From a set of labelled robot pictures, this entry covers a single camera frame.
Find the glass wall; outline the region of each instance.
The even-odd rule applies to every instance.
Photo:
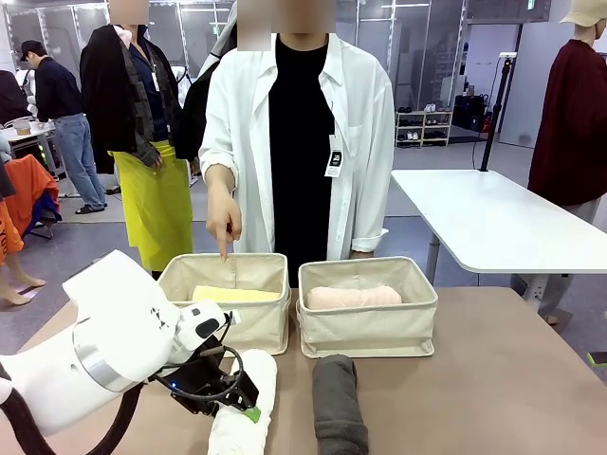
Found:
[[[373,54],[386,69],[397,106],[418,109],[441,100],[448,104],[467,2],[337,0],[336,30],[344,41]],[[100,1],[61,3],[52,8],[9,8],[12,41],[15,49],[25,40],[42,41],[49,54],[78,75],[81,50],[94,29],[108,24],[108,8]],[[172,65],[187,67],[195,79],[228,21],[231,6],[229,0],[153,1],[150,38]]]
[[[80,40],[72,8],[47,8],[40,12],[46,52],[77,76],[80,74]]]

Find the orange fabric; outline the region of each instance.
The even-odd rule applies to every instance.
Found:
[[[17,228],[10,219],[7,204],[0,202],[0,265],[4,265],[7,254],[23,249],[23,241]]]
[[[36,202],[46,190],[50,193],[57,211],[59,211],[57,203],[59,188],[50,173],[32,155],[13,159],[5,167],[16,191],[13,196],[6,197],[5,201],[12,223],[19,231],[19,235],[23,235],[31,223],[32,211]]]

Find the pink towel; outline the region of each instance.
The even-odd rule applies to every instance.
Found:
[[[332,310],[336,308],[399,305],[401,303],[402,298],[390,286],[363,290],[315,287],[307,293],[306,306],[310,310]]]

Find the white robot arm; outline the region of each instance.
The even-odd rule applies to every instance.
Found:
[[[65,282],[64,290],[78,306],[76,323],[28,351],[0,355],[0,409],[18,439],[23,429],[15,426],[26,423],[9,415],[17,398],[27,404],[40,433],[49,436],[128,391],[137,391],[136,405],[140,384],[150,378],[194,413],[214,415],[217,402],[242,411],[255,407],[257,390],[242,368],[236,376],[219,369],[225,351],[239,355],[213,336],[237,322],[216,303],[174,306],[152,277],[119,251]]]

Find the beige basket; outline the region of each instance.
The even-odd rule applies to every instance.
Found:
[[[238,310],[241,322],[232,325],[224,343],[243,351],[262,349],[283,354],[288,343],[290,289],[286,257],[281,254],[230,254],[224,263],[218,254],[187,254],[174,258],[158,280],[167,299],[177,306],[192,304],[199,285],[228,289],[278,292],[274,301],[220,303],[223,310]]]
[[[305,356],[413,357],[434,354],[432,330],[438,296],[411,259],[304,264],[299,275],[297,311]],[[393,287],[403,303],[335,310],[310,310],[306,306],[307,293],[318,286],[369,289],[381,285]]]

